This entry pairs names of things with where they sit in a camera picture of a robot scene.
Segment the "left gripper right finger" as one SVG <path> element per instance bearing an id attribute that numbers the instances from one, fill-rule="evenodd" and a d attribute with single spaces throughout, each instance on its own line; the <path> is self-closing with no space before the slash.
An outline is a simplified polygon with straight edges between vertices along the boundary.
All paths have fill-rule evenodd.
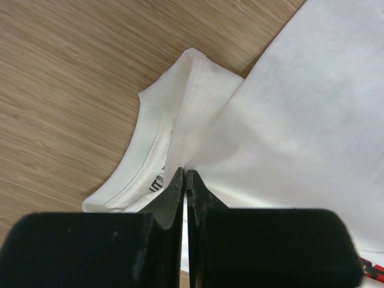
<path id="1" fill-rule="evenodd" d="M 324 209 L 235 209 L 186 175 L 191 287 L 358 287 L 342 220 Z"/>

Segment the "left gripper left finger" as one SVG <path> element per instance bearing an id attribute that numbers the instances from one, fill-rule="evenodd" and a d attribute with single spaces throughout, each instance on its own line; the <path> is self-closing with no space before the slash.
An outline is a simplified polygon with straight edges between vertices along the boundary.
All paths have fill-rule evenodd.
<path id="1" fill-rule="evenodd" d="M 2 287 L 178 287 L 184 171 L 137 213 L 33 213 L 1 248 Z"/>

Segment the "white t shirt red print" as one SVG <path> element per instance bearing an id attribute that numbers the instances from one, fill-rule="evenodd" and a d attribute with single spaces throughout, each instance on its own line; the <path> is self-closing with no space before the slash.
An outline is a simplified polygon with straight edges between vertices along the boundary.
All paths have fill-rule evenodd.
<path id="1" fill-rule="evenodd" d="M 85 212 L 137 212 L 183 167 L 225 204 L 325 208 L 383 265 L 383 2 L 307 1 L 246 78 L 187 49 L 139 94 Z"/>

